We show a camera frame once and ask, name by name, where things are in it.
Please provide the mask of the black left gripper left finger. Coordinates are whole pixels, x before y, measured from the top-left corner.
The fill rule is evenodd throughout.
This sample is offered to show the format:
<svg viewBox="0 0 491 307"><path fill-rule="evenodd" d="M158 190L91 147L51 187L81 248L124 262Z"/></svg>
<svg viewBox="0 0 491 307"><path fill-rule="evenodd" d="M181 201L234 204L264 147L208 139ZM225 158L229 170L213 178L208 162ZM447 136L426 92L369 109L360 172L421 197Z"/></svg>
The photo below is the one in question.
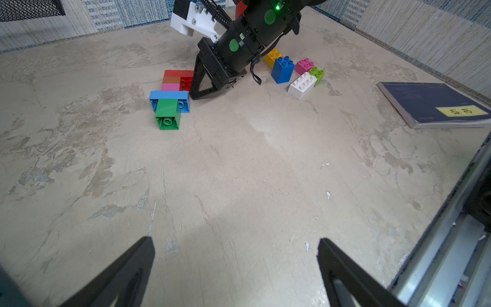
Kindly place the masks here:
<svg viewBox="0 0 491 307"><path fill-rule="evenodd" d="M150 236L140 238L62 306L141 306L155 258Z"/></svg>

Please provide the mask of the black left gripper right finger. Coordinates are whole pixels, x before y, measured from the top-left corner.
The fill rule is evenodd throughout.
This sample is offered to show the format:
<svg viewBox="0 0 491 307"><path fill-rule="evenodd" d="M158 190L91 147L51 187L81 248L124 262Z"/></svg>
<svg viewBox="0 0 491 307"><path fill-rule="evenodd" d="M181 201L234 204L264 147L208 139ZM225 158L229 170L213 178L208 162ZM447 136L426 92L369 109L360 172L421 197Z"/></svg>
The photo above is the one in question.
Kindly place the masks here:
<svg viewBox="0 0 491 307"><path fill-rule="evenodd" d="M318 245L317 260L331 306L403 306L328 238Z"/></svg>

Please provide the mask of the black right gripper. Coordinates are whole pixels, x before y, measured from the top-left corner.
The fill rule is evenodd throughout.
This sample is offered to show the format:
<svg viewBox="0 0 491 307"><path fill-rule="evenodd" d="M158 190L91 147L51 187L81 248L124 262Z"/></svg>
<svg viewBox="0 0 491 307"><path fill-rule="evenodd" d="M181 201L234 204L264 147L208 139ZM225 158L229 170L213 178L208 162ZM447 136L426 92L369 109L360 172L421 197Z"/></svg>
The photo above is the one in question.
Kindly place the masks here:
<svg viewBox="0 0 491 307"><path fill-rule="evenodd" d="M245 69L236 71L226 64L211 39L202 38L198 42L198 48L189 90L193 100L219 97L229 92L235 83L247 74Z"/></svg>

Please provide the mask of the red lego brick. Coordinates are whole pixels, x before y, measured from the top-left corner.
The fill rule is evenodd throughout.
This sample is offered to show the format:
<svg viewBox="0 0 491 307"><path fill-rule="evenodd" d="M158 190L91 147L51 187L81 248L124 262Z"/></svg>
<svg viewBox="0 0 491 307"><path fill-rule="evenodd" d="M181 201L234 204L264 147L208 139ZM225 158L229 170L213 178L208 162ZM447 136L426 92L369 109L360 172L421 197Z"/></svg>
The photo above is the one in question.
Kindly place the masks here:
<svg viewBox="0 0 491 307"><path fill-rule="evenodd" d="M164 76L180 77L180 91L189 91L193 82L193 70L166 70Z"/></svg>

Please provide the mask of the light blue lego brick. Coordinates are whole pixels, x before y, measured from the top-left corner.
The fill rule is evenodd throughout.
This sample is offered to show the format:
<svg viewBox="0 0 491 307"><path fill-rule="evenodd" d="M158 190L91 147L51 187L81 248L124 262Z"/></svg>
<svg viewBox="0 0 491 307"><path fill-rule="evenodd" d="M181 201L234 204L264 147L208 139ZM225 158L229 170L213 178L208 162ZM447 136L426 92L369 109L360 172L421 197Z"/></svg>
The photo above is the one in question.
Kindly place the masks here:
<svg viewBox="0 0 491 307"><path fill-rule="evenodd" d="M182 113L190 113L189 92L187 91L151 91L150 103L153 111L157 111L158 101L163 99L175 99L179 103L180 111Z"/></svg>

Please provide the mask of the orange lego brick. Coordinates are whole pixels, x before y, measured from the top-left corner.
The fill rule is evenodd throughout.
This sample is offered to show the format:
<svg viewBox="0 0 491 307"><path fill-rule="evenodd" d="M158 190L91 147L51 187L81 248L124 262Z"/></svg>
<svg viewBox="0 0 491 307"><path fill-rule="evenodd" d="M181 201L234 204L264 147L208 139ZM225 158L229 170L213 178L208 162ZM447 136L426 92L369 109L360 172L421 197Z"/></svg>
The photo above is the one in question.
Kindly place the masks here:
<svg viewBox="0 0 491 307"><path fill-rule="evenodd" d="M164 76L162 79L163 84L180 84L180 77Z"/></svg>

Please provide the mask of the magenta lego brick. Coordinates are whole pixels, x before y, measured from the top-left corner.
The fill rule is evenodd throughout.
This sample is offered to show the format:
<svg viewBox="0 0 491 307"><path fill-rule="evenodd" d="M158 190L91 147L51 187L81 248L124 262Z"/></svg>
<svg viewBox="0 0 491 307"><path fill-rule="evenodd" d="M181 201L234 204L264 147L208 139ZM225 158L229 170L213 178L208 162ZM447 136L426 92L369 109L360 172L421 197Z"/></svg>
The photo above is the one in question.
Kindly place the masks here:
<svg viewBox="0 0 491 307"><path fill-rule="evenodd" d="M162 83L161 91L178 92L180 91L180 83Z"/></svg>

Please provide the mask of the yellow lego brick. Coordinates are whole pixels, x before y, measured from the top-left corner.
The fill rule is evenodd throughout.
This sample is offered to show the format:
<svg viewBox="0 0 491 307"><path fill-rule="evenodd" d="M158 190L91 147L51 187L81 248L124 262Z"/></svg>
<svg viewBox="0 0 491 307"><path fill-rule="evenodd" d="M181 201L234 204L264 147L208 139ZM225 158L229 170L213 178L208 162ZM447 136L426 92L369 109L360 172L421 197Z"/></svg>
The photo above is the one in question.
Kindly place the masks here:
<svg viewBox="0 0 491 307"><path fill-rule="evenodd" d="M282 58L283 55L276 49L274 48L271 52L269 52L268 54L266 54L262 60L268 65L270 66L271 69L274 68L274 64L276 62L276 60L278 58Z"/></svg>

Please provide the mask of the dark blue lego brick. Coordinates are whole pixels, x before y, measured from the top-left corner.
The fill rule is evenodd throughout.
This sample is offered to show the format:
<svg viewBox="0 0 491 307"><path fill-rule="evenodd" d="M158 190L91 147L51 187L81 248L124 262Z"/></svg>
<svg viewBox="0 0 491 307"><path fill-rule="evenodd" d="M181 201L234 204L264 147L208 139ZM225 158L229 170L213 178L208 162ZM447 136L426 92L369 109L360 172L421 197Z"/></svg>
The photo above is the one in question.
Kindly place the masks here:
<svg viewBox="0 0 491 307"><path fill-rule="evenodd" d="M277 84L289 83L294 69L295 64L288 56L279 57L274 62L271 76Z"/></svg>

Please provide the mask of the pink lego brick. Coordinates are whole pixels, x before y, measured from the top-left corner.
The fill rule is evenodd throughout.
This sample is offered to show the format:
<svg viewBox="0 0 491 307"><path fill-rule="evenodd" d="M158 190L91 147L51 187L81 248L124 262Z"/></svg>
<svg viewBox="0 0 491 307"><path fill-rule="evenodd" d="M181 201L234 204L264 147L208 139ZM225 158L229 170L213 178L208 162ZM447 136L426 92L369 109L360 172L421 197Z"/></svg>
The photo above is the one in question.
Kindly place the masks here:
<svg viewBox="0 0 491 307"><path fill-rule="evenodd" d="M310 61L308 58L305 58L296 63L294 70L299 75L303 75L304 73L310 71L314 66L315 64L312 61Z"/></svg>

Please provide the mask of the lime green lego brick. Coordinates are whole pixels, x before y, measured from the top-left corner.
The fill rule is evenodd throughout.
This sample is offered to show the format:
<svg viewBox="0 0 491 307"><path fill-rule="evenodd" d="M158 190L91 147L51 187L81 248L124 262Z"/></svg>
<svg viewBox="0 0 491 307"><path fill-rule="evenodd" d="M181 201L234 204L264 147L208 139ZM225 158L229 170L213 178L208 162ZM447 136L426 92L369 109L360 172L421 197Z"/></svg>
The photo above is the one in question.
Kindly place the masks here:
<svg viewBox="0 0 491 307"><path fill-rule="evenodd" d="M317 79L317 82L315 83L315 87L322 82L322 79L325 76L325 72L322 69L319 69L318 67L313 67L312 69L310 69L309 74Z"/></svg>

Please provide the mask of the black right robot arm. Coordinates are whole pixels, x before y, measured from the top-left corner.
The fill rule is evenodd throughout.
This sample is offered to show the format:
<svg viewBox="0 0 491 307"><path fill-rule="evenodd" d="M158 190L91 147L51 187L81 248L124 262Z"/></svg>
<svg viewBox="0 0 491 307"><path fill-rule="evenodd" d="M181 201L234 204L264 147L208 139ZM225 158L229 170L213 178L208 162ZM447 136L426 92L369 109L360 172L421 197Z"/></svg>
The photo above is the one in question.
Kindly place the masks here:
<svg viewBox="0 0 491 307"><path fill-rule="evenodd" d="M215 1L175 1L171 27L201 33L189 95L198 100L232 87L289 32L299 33L301 10L320 1L244 1L236 20Z"/></svg>

